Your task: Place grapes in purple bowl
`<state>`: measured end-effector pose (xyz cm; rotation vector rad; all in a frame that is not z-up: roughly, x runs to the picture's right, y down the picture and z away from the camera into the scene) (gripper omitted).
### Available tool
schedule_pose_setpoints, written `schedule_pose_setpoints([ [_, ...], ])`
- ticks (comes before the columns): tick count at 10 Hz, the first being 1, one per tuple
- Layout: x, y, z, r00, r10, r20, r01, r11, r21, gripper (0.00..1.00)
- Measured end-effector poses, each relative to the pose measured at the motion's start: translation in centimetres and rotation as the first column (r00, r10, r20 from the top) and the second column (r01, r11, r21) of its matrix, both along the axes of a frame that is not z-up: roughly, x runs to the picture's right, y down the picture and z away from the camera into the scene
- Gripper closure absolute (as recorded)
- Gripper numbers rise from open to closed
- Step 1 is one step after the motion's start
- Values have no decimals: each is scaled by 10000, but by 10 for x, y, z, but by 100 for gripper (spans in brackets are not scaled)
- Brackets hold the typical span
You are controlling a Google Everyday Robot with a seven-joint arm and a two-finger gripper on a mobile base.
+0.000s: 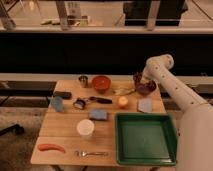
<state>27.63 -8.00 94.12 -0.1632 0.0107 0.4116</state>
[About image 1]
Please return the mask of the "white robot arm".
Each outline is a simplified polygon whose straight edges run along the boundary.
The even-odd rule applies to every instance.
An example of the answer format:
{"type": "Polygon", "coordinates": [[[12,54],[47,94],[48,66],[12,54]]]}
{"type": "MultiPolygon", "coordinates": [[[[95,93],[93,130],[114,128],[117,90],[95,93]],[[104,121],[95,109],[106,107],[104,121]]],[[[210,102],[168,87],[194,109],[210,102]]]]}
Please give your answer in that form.
{"type": "Polygon", "coordinates": [[[157,80],[183,112],[176,171],[213,171],[213,106],[175,77],[169,54],[150,57],[142,78],[157,80]]]}

